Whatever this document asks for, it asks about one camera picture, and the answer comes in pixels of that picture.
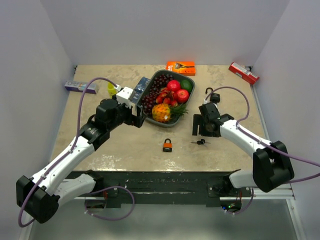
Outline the orange black padlock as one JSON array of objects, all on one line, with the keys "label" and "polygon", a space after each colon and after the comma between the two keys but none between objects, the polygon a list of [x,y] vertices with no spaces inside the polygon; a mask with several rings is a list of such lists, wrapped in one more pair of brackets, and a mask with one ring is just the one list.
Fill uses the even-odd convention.
[{"label": "orange black padlock", "polygon": [[172,141],[170,138],[166,138],[164,140],[162,151],[166,153],[171,153],[173,151]]}]

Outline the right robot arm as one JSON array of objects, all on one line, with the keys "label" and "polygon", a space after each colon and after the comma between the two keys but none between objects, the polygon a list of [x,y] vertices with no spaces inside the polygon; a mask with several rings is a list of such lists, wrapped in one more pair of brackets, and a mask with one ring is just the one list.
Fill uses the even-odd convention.
[{"label": "right robot arm", "polygon": [[252,158],[251,171],[235,170],[225,177],[222,189],[227,196],[235,196],[244,187],[259,188],[268,193],[295,177],[283,142],[271,142],[242,128],[231,115],[221,115],[212,102],[201,105],[199,111],[193,115],[193,136],[222,137]]}]

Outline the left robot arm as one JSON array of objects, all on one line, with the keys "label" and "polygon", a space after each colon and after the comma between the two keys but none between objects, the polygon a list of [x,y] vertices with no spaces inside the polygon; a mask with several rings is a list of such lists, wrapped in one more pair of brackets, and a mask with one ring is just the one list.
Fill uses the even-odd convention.
[{"label": "left robot arm", "polygon": [[28,213],[38,223],[53,217],[59,207],[84,194],[99,196],[104,190],[103,179],[92,170],[65,182],[65,178],[85,158],[94,153],[110,137],[112,130],[126,124],[140,128],[146,118],[142,106],[134,107],[131,102],[119,103],[104,99],[87,123],[77,131],[75,138],[51,163],[32,177],[22,176],[16,182],[16,202],[20,207],[18,224],[22,215]]}]

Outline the small black key bunch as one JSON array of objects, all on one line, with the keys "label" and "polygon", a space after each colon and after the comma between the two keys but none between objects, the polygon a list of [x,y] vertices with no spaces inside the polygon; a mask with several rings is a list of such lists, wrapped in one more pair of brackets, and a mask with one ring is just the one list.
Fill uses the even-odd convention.
[{"label": "small black key bunch", "polygon": [[191,142],[192,144],[196,144],[196,145],[199,145],[199,146],[205,146],[207,147],[208,145],[210,145],[211,143],[206,141],[205,139],[200,139],[200,140],[197,140],[197,141],[192,141]]}]

